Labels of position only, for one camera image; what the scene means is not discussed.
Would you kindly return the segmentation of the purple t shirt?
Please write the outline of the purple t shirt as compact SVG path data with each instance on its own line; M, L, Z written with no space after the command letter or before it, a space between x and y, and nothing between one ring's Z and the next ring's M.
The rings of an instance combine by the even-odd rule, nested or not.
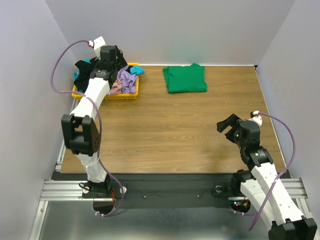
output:
M138 75L123 70L118 72L117 78L121 81L122 94L135 94L137 92Z

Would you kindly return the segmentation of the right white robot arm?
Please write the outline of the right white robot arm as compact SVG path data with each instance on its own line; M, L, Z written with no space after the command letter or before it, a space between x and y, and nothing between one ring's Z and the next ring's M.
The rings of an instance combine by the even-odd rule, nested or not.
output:
M217 131L239 148L241 160L247 170L232 175L231 192L243 195L256 209L250 225L253 229L262 219L270 240L313 240L318 226L312 217L307 217L294 203L277 172L271 154L261 145L260 136L264 113L253 111L250 119L242 120L235 114L216 124Z

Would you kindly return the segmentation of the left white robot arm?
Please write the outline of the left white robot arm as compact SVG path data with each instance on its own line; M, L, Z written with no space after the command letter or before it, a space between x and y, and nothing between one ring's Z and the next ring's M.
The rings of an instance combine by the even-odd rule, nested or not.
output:
M80 183L87 198L105 198L111 193L110 176L100 160L102 125L99 107L111 90L120 69L127 62L116 45L99 47L97 63L89 75L88 86L78 105L61 118L66 148L85 168L87 182Z

